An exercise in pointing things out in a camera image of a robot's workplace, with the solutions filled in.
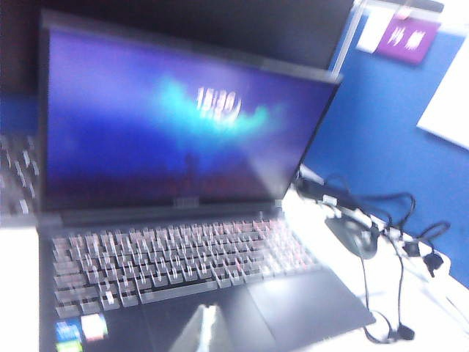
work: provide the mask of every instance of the white desk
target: white desk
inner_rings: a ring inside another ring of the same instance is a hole
[[[303,242],[336,272],[354,294],[363,298],[360,260],[350,254],[325,226],[324,219],[331,210],[303,201],[291,191],[284,199],[284,209],[293,230]],[[37,233],[32,227],[2,229],[0,238],[3,245],[0,268],[3,282],[7,283],[0,288],[0,312],[4,323],[0,329],[0,351],[38,351]],[[18,260],[18,252],[8,250],[20,245],[21,261]],[[469,324],[445,299],[450,295],[469,317],[469,291],[448,275],[449,260],[446,259],[432,280],[420,258],[405,260],[405,267],[402,321],[416,332],[413,341],[375,345],[359,329],[301,351],[469,351],[469,334],[464,330],[469,331]],[[380,241],[376,257],[366,261],[366,270],[371,308],[379,310],[395,324],[399,262],[392,246]]]

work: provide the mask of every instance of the gaming laptop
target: gaming laptop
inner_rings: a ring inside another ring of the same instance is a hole
[[[374,321],[279,201],[336,78],[57,12],[40,35],[41,351],[290,351]]]

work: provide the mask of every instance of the black keyboard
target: black keyboard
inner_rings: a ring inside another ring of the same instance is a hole
[[[40,171],[34,138],[1,135],[0,162],[0,215],[16,216],[35,212]]]
[[[54,238],[60,318],[314,270],[283,220],[186,224]]]

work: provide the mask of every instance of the laptop logo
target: laptop logo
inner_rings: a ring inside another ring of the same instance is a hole
[[[197,90],[197,110],[203,118],[232,124],[240,115],[241,98],[236,92],[200,87]]]
[[[178,209],[192,209],[199,207],[198,197],[174,198],[174,207]]]

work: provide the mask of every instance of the laptop screen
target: laptop screen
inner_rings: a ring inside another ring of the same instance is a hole
[[[49,208],[281,199],[336,83],[49,30]]]

